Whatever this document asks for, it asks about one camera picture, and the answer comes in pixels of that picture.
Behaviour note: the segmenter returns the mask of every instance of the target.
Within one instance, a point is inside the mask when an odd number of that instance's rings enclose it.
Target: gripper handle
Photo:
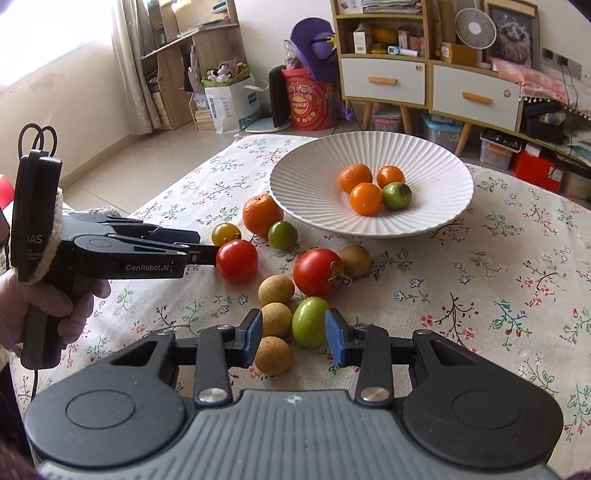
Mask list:
[[[94,282],[93,278],[76,274],[70,288],[63,284],[56,287],[75,302],[90,291]],[[59,365],[61,351],[66,347],[57,333],[61,320],[60,317],[48,315],[39,307],[29,307],[22,333],[21,365],[24,368],[44,370]]]

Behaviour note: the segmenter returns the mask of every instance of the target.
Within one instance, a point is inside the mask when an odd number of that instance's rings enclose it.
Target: wall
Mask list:
[[[331,24],[329,0],[234,0],[246,59],[255,78],[268,80],[269,72],[283,65],[283,40],[303,18],[319,17]],[[261,102],[269,107],[267,93]]]
[[[56,129],[61,176],[71,174],[131,135],[125,105],[110,43],[87,44],[51,62],[0,94],[0,173],[14,184],[18,134],[35,122]],[[25,137],[24,151],[33,137]]]
[[[567,0],[528,0],[538,6],[540,49],[549,48],[583,66],[591,74],[591,23]],[[562,78],[557,70],[546,69]]]

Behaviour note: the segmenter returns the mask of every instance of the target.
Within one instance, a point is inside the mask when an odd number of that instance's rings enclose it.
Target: orange drawer handle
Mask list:
[[[390,79],[388,77],[368,77],[370,83],[377,83],[379,85],[396,85],[398,79]]]
[[[492,105],[492,98],[483,97],[470,92],[462,92],[462,96],[471,102],[481,103],[482,105]]]

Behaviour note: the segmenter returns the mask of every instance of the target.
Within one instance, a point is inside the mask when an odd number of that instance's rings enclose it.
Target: orange tomato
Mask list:
[[[339,187],[345,193],[351,193],[357,185],[363,182],[372,183],[374,176],[371,174],[371,170],[367,165],[362,163],[356,163],[344,169],[339,173],[337,181]]]
[[[375,180],[378,183],[378,187],[383,189],[386,185],[395,181],[405,182],[404,173],[400,168],[394,165],[386,165],[378,170]]]
[[[349,203],[360,215],[375,215],[382,206],[382,191],[373,183],[360,183],[351,190]]]

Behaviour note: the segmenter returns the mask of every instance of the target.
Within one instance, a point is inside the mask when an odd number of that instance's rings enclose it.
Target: red tomato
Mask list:
[[[313,248],[295,262],[293,279],[304,295],[327,299],[340,286],[342,273],[343,264],[336,253],[327,248]]]
[[[246,240],[232,240],[217,251],[216,266],[229,283],[249,281],[258,267],[256,248]]]

